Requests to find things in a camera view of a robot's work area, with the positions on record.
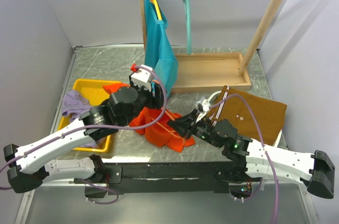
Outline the orange t shirt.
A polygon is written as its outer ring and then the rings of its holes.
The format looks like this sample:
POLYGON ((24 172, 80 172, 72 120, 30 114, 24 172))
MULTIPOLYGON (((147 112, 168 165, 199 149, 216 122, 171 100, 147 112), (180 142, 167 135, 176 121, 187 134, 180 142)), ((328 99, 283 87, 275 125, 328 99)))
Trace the orange t shirt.
MULTIPOLYGON (((161 113, 161 110, 143 108, 140 114, 134 118, 130 123, 130 127, 144 126, 154 121, 161 113)), ((161 148, 167 146, 178 153, 182 152, 185 147, 195 145, 193 137, 183 139, 180 135, 172 129, 167 122, 180 118, 181 115, 173 113, 169 110, 165 111, 162 118, 150 127, 136 130, 136 133, 145 136, 146 140, 161 148)))

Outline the orange plastic hanger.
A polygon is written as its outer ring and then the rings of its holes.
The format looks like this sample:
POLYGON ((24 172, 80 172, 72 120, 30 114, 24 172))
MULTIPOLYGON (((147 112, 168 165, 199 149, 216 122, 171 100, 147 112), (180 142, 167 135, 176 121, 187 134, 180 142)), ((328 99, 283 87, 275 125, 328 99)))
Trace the orange plastic hanger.
POLYGON ((151 136, 147 140, 158 147, 167 146, 171 150, 181 153, 185 146, 184 139, 167 125, 168 121, 179 117, 179 114, 166 110, 162 118, 149 127, 151 136))

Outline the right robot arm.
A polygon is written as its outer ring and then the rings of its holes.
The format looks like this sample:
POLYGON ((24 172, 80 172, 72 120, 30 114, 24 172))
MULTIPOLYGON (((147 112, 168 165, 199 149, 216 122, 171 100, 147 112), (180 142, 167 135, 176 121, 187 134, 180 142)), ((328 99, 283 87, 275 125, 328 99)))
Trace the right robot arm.
POLYGON ((222 155, 233 164, 217 174, 219 180, 242 183, 252 178, 276 178, 282 182, 304 184, 310 194, 319 198, 334 198, 335 166, 323 151, 299 153, 262 145, 238 134, 226 119, 216 124, 207 117, 199 120, 196 110, 167 124, 184 139, 196 136, 222 149, 222 155))

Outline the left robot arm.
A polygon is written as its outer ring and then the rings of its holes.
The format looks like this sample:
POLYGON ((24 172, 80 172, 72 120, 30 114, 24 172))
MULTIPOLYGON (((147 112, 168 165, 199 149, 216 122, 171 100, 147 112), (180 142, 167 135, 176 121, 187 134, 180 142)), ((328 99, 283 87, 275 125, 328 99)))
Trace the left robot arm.
POLYGON ((119 130, 148 107, 161 110, 167 103, 161 82, 123 86, 100 105, 93 106, 63 129, 26 146, 9 144, 4 157, 9 166, 7 179, 16 193, 32 191, 44 182, 77 178, 92 183, 102 181, 106 169, 98 155, 79 160, 60 160, 59 156, 86 143, 96 142, 119 130))

